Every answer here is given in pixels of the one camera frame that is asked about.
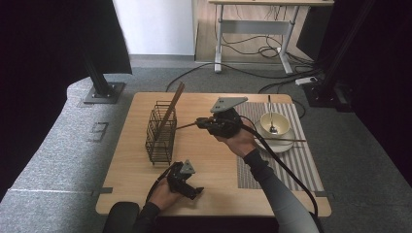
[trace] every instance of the gray sleeve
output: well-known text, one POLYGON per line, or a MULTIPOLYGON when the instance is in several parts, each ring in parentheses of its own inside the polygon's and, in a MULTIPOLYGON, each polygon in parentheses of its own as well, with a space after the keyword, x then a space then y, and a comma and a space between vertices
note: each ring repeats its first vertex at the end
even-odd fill
POLYGON ((279 232, 319 232, 306 208, 275 176, 268 162, 261 159, 258 150, 251 151, 244 161, 251 167, 252 175, 266 195, 273 214, 279 223, 279 232))

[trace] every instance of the hand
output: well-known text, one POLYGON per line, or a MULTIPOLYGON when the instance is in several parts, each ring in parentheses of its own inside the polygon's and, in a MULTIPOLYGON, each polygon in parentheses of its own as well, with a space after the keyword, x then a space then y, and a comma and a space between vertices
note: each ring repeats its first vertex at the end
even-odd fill
MULTIPOLYGON (((253 127, 248 120, 242 119, 242 121, 246 126, 253 127)), ((219 136, 215 138, 225 143, 234 154, 242 158, 256 148, 254 135, 244 129, 240 129, 238 134, 228 139, 219 136)))
POLYGON ((164 211, 175 204, 182 196, 179 192, 171 192, 169 183, 166 178, 163 178, 157 184, 149 201, 157 205, 161 211, 164 211))

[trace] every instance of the desk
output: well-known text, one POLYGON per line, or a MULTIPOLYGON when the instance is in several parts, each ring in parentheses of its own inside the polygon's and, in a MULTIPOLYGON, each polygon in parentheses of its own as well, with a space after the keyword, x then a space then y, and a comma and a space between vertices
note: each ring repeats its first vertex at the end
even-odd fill
POLYGON ((332 6, 332 0, 209 0, 209 3, 220 6, 218 19, 218 44, 215 53, 215 72, 222 70, 222 35, 223 33, 239 34, 266 34, 285 35, 285 40, 277 48, 285 72, 292 73, 291 65, 286 56, 289 40, 291 39, 294 23, 300 6, 332 6), (259 21, 259 20, 227 20, 223 19, 224 5, 268 5, 268 6, 294 6, 292 18, 289 21, 259 21))
MULTIPOLYGON (((108 214, 119 201, 143 205, 155 179, 168 164, 152 165, 146 153, 146 129, 156 101, 170 101, 174 93, 141 92, 135 94, 128 112, 103 189, 96 205, 99 214, 108 214)), ((176 105, 178 127, 192 123, 197 117, 209 117, 210 109, 219 97, 249 98, 248 102, 266 102, 265 94, 183 93, 176 105)), ((292 103, 288 95, 271 95, 274 103, 292 103)), ((164 216, 273 216, 261 189, 238 188, 237 157, 223 143, 196 126, 176 131, 173 161, 190 160, 196 174, 188 183, 204 186, 194 200, 183 198, 162 213, 164 216)), ((303 191, 293 192, 308 209, 312 203, 303 191)), ((319 216, 329 216, 326 197, 316 197, 319 216)))

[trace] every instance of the person's left hand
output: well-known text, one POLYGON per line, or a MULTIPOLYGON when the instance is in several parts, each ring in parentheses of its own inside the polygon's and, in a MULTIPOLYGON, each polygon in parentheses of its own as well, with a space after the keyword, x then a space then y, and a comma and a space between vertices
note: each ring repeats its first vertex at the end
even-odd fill
POLYGON ((161 211, 164 211, 175 204, 181 197, 183 197, 181 193, 170 191, 169 183, 166 178, 163 178, 157 184, 149 201, 157 205, 161 211))

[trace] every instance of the wire basket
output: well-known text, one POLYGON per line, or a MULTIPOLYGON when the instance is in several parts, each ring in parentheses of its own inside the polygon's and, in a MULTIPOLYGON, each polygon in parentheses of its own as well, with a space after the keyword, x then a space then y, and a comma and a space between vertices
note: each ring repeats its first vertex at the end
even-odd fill
POLYGON ((167 162, 170 165, 173 154, 177 118, 173 109, 164 127, 159 131, 160 123, 170 106, 170 101, 156 101, 149 119, 146 139, 146 151, 149 159, 155 165, 156 162, 167 162))

